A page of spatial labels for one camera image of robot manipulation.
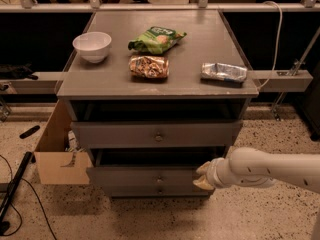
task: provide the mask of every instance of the white bowl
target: white bowl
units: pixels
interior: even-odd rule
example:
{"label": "white bowl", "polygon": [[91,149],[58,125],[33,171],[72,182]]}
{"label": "white bowl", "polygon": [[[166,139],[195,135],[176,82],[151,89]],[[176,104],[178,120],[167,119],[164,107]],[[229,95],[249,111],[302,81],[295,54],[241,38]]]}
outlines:
{"label": "white bowl", "polygon": [[77,36],[72,45],[82,58],[99,63],[109,54],[112,38],[103,32],[88,32]]}

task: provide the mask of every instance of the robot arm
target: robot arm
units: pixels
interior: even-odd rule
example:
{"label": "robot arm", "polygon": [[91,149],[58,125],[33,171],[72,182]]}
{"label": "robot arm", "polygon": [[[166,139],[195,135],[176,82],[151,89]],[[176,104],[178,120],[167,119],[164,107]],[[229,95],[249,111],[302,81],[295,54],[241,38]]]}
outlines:
{"label": "robot arm", "polygon": [[194,185],[205,190],[270,187],[275,179],[320,194],[320,155],[268,154],[254,148],[238,148],[228,158],[217,158],[198,168]]}

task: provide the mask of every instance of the cardboard box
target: cardboard box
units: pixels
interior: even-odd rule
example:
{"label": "cardboard box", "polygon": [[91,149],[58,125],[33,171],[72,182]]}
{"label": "cardboard box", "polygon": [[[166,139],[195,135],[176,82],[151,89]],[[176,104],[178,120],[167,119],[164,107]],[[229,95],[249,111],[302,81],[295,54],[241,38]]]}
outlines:
{"label": "cardboard box", "polygon": [[65,104],[58,101],[34,152],[42,184],[89,184],[88,154],[65,152],[70,123]]}

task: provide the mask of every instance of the floor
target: floor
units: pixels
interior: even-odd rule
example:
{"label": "floor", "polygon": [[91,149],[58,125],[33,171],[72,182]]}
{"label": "floor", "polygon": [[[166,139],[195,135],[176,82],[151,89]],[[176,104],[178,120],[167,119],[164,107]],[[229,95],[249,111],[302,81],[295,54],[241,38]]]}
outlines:
{"label": "floor", "polygon": [[[52,107],[12,109],[0,125],[0,154],[15,173],[24,153],[35,149]],[[249,146],[270,153],[319,153],[320,142],[310,140],[308,127],[294,108],[284,105],[279,112],[282,121],[277,122],[268,106],[250,106],[232,149]],[[38,132],[19,138],[34,125],[40,125]],[[109,199],[91,185],[42,185],[36,164],[30,163],[23,177],[38,193],[57,239],[320,239],[319,195],[283,182],[268,189],[217,189],[207,199]],[[0,161],[0,181],[9,179],[7,164]],[[7,239],[53,239],[26,182],[21,181],[13,204],[23,224]],[[6,234],[20,221],[12,208],[5,220],[11,223]]]}

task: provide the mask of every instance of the cabinet top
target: cabinet top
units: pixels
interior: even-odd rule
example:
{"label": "cabinet top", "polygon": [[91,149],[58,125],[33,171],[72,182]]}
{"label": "cabinet top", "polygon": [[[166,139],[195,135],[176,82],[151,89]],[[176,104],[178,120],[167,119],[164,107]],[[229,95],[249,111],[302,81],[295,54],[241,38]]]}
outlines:
{"label": "cabinet top", "polygon": [[[187,33],[163,56],[169,60],[166,80],[132,77],[128,49],[152,26]],[[258,90],[250,76],[243,84],[201,80],[202,64],[225,63],[243,66],[228,30],[217,10],[99,11],[88,32],[112,36],[109,56],[99,64],[86,62],[77,54],[58,92],[62,99],[144,99],[144,98],[243,98],[255,97]]]}

